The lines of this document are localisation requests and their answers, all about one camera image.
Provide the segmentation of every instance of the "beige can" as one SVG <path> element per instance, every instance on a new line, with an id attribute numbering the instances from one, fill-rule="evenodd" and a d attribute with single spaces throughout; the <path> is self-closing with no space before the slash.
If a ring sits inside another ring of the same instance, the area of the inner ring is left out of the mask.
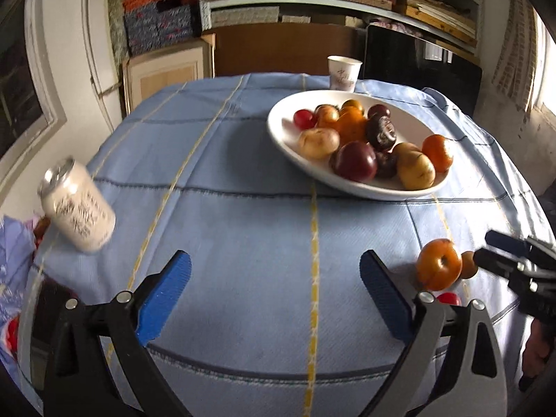
<path id="1" fill-rule="evenodd" d="M 68 157 L 50 168 L 38 194 L 44 214 L 79 250 L 99 250 L 112 236 L 116 215 L 87 169 Z"/>

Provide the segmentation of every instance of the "wooden frame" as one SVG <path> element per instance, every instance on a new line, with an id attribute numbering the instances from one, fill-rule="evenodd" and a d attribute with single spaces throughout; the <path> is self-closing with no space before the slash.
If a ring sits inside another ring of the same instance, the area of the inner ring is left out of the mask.
<path id="1" fill-rule="evenodd" d="M 171 84 L 214 78 L 215 39 L 215 34 L 209 34 L 127 60 L 123 65 L 126 113 Z"/>

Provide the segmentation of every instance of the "cup rim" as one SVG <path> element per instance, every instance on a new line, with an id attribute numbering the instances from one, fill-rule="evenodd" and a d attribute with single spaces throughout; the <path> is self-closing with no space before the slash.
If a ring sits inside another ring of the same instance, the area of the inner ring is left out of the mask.
<path id="1" fill-rule="evenodd" d="M 340 57 L 337 55 L 331 55 L 328 57 L 329 61 L 336 61 L 338 63 L 346 63 L 350 65 L 362 65 L 362 62 L 358 59 L 348 58 L 348 57 Z"/>

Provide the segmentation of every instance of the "white cup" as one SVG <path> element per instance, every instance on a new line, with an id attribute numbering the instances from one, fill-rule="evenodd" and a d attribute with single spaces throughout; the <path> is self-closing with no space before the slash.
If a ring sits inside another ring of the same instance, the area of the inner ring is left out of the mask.
<path id="1" fill-rule="evenodd" d="M 330 73 L 330 89 L 353 92 L 361 69 L 361 61 L 357 59 L 331 56 L 328 57 Z"/>

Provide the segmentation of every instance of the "can lid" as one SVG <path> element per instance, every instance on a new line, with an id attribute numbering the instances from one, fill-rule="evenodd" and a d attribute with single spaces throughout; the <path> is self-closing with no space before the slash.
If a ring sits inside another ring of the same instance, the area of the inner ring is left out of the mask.
<path id="1" fill-rule="evenodd" d="M 52 193 L 59 184 L 66 180 L 74 164 L 75 160 L 73 157 L 67 157 L 56 163 L 52 168 L 49 168 L 49 170 L 44 173 L 41 183 L 38 186 L 38 195 L 43 198 Z"/>

